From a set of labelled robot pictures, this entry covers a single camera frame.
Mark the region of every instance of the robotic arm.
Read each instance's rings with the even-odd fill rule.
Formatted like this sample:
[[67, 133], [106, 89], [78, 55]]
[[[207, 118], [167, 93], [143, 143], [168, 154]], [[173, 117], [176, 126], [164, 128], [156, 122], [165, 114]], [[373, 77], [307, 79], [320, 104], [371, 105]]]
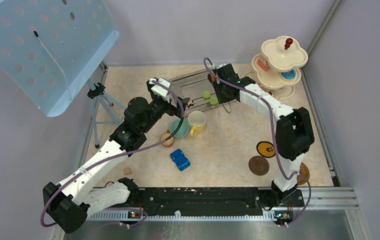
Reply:
[[[270, 117], [269, 108], [260, 101], [260, 98], [271, 105], [275, 119], [276, 144], [281, 156], [282, 168], [286, 175], [295, 171], [299, 172], [302, 159], [314, 142], [308, 111], [303, 107], [293, 109], [277, 101], [259, 88], [255, 81], [249, 77], [240, 79], [231, 64], [214, 69], [214, 72], [228, 83], [259, 95], [259, 97], [255, 97], [245, 91], [220, 83], [215, 77], [209, 75], [208, 79], [215, 89], [220, 104], [237, 100], [251, 106], [266, 118]], [[169, 81], [163, 78], [151, 78], [146, 84], [152, 101], [148, 103], [143, 97], [135, 97], [130, 100], [127, 109], [124, 111], [124, 122], [116, 128], [99, 151], [57, 185], [50, 182], [43, 188], [44, 204], [47, 205], [46, 212], [67, 234], [76, 231], [87, 217], [98, 211], [126, 201], [137, 201], [138, 187], [132, 180], [126, 178], [120, 179], [108, 187], [92, 191], [103, 176], [132, 154], [125, 154], [111, 160], [106, 159], [139, 149], [146, 141], [145, 133], [164, 114], [179, 118], [184, 117], [180, 104], [184, 109], [189, 99], [178, 98], [179, 101], [171, 99], [169, 91], [159, 86], [163, 85], [169, 88], [171, 85]], [[276, 193], [279, 201], [296, 190], [296, 178], [294, 175], [290, 180], [287, 180], [282, 174], [279, 174], [273, 180], [272, 191]]]

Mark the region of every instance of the white wall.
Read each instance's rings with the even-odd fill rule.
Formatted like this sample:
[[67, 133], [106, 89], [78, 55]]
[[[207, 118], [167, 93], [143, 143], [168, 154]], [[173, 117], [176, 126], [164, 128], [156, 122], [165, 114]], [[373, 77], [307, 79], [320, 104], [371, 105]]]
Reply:
[[105, 0], [121, 33], [107, 65], [249, 62], [267, 39], [308, 48], [334, 0]]
[[380, 239], [380, 1], [345, 1], [305, 70], [340, 178]]
[[[98, 68], [92, 80], [100, 77]], [[0, 69], [0, 240], [49, 237], [40, 225], [42, 190], [77, 164], [91, 115], [87, 91], [62, 115], [46, 117]]]

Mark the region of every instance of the gray floor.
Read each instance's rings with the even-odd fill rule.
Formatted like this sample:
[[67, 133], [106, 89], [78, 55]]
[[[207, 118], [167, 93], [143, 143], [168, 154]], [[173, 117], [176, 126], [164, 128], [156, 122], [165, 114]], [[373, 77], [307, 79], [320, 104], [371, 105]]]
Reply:
[[352, 240], [343, 210], [307, 211], [289, 228], [272, 222], [144, 222], [127, 230], [108, 222], [87, 221], [66, 240]]

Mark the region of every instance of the tripod leg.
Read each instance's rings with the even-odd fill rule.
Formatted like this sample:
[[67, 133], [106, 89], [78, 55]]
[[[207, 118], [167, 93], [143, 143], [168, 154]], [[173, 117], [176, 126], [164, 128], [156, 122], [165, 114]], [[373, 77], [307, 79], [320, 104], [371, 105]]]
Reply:
[[111, 95], [107, 94], [106, 92], [104, 93], [104, 97], [107, 98], [108, 100], [110, 100], [112, 103], [120, 106], [122, 109], [126, 109], [126, 107], [120, 103], [118, 100], [116, 100], [115, 98], [113, 98]]
[[109, 104], [109, 106], [114, 106], [114, 103], [113, 102], [110, 102], [109, 99], [105, 96], [105, 94], [103, 94], [101, 97], [106, 100], [107, 104]]
[[109, 116], [112, 118], [113, 122], [115, 122], [116, 125], [120, 124], [120, 121], [118, 120], [115, 113], [112, 111], [112, 108], [109, 107], [109, 105], [106, 103], [105, 99], [102, 96], [97, 96], [97, 99], [101, 103], [101, 105], [104, 107], [106, 112], [109, 114]]
[[90, 99], [91, 116], [92, 116], [91, 121], [93, 123], [93, 130], [94, 130], [94, 144], [95, 144], [95, 147], [98, 149], [100, 145], [99, 145], [99, 136], [97, 134], [95, 102], [96, 102], [95, 99]]

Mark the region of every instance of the tripod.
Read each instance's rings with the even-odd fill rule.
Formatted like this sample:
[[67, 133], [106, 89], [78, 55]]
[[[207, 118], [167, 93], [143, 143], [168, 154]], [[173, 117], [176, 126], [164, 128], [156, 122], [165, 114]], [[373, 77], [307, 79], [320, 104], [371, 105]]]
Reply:
[[[107, 94], [105, 92], [105, 86], [98, 82], [97, 84], [94, 84], [92, 81], [87, 80], [87, 85], [90, 88], [90, 90], [87, 93], [87, 96], [90, 98], [90, 105], [91, 105], [91, 114], [92, 114], [92, 124], [93, 124], [93, 130], [94, 130], [94, 143], [95, 147], [98, 149], [100, 147], [99, 145], [99, 136], [97, 132], [97, 125], [98, 124], [116, 124], [117, 126], [122, 122], [124, 117], [122, 117], [120, 120], [117, 118], [115, 113], [112, 111], [111, 107], [116, 104], [120, 106], [122, 109], [126, 109], [124, 105], [122, 105], [119, 101], [117, 101], [115, 98], [113, 98], [111, 95]], [[104, 107], [106, 112], [109, 114], [109, 116], [112, 118], [113, 121], [96, 121], [96, 105], [95, 103], [97, 100], [101, 103], [101, 105]]]

